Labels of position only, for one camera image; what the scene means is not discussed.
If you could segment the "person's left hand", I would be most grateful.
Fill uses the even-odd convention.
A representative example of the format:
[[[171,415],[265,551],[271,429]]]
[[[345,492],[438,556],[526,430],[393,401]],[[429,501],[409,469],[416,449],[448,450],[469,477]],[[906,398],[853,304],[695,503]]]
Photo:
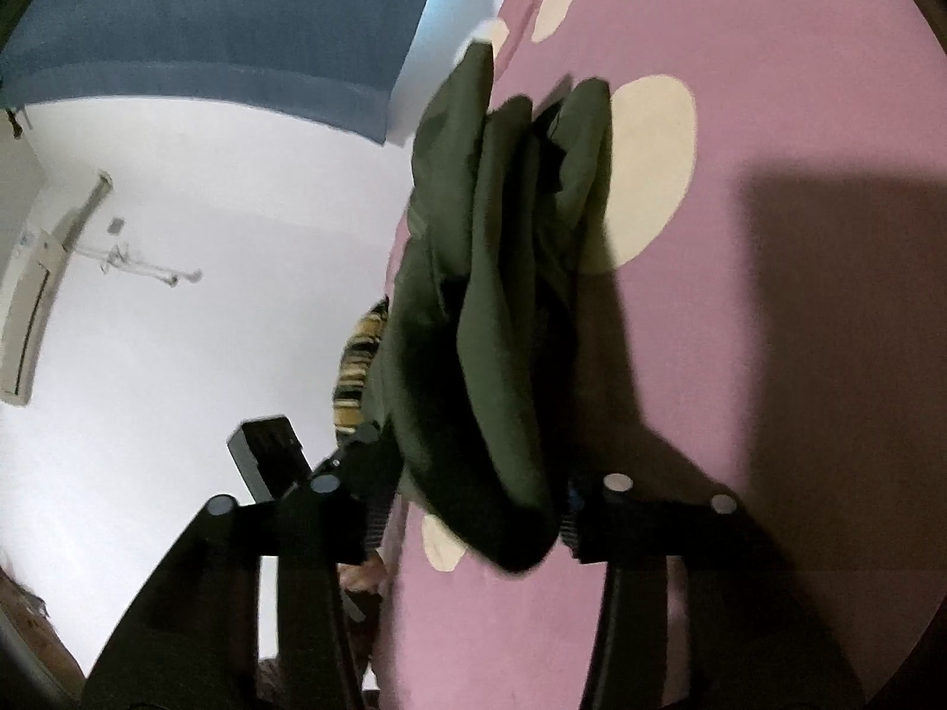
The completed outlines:
[[[340,588],[347,593],[379,595],[387,583],[387,566],[377,550],[372,550],[361,564],[340,563],[337,566]]]

